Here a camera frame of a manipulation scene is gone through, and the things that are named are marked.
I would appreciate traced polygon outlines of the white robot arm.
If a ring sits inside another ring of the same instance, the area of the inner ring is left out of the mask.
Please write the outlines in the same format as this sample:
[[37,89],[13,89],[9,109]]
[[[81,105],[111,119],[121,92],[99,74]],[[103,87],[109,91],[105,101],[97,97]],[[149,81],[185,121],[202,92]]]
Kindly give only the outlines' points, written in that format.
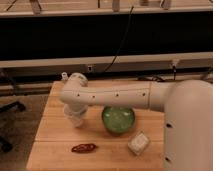
[[89,105],[150,109],[164,114],[164,171],[213,171],[213,84],[145,81],[90,87],[72,74],[60,92],[68,115]]

